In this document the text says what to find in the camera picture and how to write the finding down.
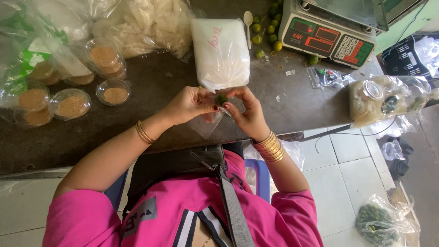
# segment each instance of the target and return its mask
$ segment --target gold ring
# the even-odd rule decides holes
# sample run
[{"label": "gold ring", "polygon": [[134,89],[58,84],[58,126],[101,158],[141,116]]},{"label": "gold ring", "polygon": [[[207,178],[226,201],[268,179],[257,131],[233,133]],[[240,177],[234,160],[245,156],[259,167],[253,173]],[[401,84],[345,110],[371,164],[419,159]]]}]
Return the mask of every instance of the gold ring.
[{"label": "gold ring", "polygon": [[198,86],[198,100],[197,100],[197,104],[201,104],[201,90],[203,89],[202,86]]}]

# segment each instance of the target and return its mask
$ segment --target white tile floor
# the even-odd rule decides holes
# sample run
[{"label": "white tile floor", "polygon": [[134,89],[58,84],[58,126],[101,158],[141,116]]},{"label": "white tile floor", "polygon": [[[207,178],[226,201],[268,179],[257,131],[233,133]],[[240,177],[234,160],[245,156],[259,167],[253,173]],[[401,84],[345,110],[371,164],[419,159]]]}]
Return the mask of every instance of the white tile floor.
[{"label": "white tile floor", "polygon": [[[305,136],[330,129],[333,127],[305,131]],[[362,128],[346,132],[368,131]],[[314,139],[302,143],[302,147],[303,173],[316,201],[318,229],[325,247],[369,247],[355,229],[355,215],[372,194],[387,198],[385,189],[395,187],[375,138],[331,134],[321,138],[317,145]],[[0,182],[2,247],[41,246],[48,207],[59,181]],[[123,197],[119,211],[125,203]]]}]

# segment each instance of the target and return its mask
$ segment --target woman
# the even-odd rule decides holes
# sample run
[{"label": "woman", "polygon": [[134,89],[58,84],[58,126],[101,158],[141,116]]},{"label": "woman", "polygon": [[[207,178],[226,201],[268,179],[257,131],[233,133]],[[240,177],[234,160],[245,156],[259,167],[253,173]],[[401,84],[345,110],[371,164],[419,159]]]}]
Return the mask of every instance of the woman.
[{"label": "woman", "polygon": [[[102,144],[72,168],[60,182],[49,208],[43,246],[231,247],[239,245],[236,243],[240,240],[234,240],[234,236],[246,235],[237,230],[239,227],[234,226],[232,232],[227,227],[227,219],[234,218],[229,212],[236,212],[240,205],[242,210],[238,214],[245,216],[242,229],[249,230],[253,241],[249,246],[323,247],[308,182],[293,160],[283,155],[283,148],[265,122],[260,102],[247,87],[229,88],[220,93],[229,98],[237,96],[246,107],[240,113],[230,102],[222,105],[266,160],[279,190],[273,195],[271,205],[253,195],[241,179],[245,172],[239,152],[224,150],[226,167],[215,169],[227,176],[226,183],[233,185],[230,188],[239,200],[237,207],[231,207],[229,202],[223,204],[221,198],[226,186],[218,185],[225,181],[221,175],[184,174],[147,186],[147,193],[145,190],[135,206],[128,209],[130,213],[121,224],[109,199],[101,192],[168,128],[219,111],[214,104],[197,103],[213,93],[185,87],[159,113]],[[196,158],[190,163],[209,159],[190,153]],[[180,162],[181,159],[175,159],[177,165]],[[152,171],[172,165],[136,163],[133,176],[137,166]],[[227,214],[224,205],[229,206]]]}]

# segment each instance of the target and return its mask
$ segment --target plastic spoon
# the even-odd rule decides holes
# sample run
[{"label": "plastic spoon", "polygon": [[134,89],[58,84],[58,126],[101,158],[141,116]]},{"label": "plastic spoon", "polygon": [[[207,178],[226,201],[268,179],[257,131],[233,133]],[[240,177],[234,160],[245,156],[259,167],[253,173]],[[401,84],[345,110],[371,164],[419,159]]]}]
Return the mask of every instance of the plastic spoon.
[{"label": "plastic spoon", "polygon": [[253,15],[250,11],[244,13],[244,23],[247,25],[247,45],[250,50],[252,48],[250,44],[250,25],[253,23]]}]

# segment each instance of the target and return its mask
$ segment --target green lime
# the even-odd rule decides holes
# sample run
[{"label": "green lime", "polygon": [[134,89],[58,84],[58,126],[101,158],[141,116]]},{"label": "green lime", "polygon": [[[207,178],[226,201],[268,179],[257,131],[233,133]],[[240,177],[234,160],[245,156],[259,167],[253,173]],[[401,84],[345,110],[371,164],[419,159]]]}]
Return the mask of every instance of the green lime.
[{"label": "green lime", "polygon": [[267,27],[267,33],[268,34],[273,34],[275,29],[276,28],[273,25],[270,25],[270,26]]},{"label": "green lime", "polygon": [[281,15],[281,14],[277,14],[277,15],[274,16],[274,19],[275,19],[276,21],[280,22],[281,19],[282,19],[282,15]]},{"label": "green lime", "polygon": [[260,15],[255,15],[253,17],[253,23],[260,24],[261,23],[261,16]]},{"label": "green lime", "polygon": [[270,9],[270,17],[274,18],[274,16],[277,14],[277,9],[271,8]]},{"label": "green lime", "polygon": [[258,23],[253,25],[253,32],[255,33],[259,33],[261,31],[261,25],[259,25]]},{"label": "green lime", "polygon": [[259,59],[259,58],[263,57],[264,54],[265,54],[265,53],[264,53],[263,50],[261,50],[261,49],[257,49],[256,52],[255,52],[255,57]]},{"label": "green lime", "polygon": [[278,26],[279,26],[279,22],[278,22],[278,20],[272,20],[272,21],[271,21],[271,25],[272,25],[273,27],[278,27]]},{"label": "green lime", "polygon": [[316,55],[309,55],[308,57],[308,64],[309,65],[315,65],[319,62],[319,58]]},{"label": "green lime", "polygon": [[273,51],[280,51],[280,50],[282,50],[282,42],[275,41],[273,43]]},{"label": "green lime", "polygon": [[262,37],[260,35],[256,35],[252,38],[253,44],[261,44],[262,43]]},{"label": "green lime", "polygon": [[273,44],[275,41],[277,41],[277,36],[275,34],[268,36],[268,42],[270,44]]},{"label": "green lime", "polygon": [[222,106],[224,104],[224,102],[229,102],[229,98],[227,98],[223,94],[218,94],[215,97],[215,104],[216,105]]}]

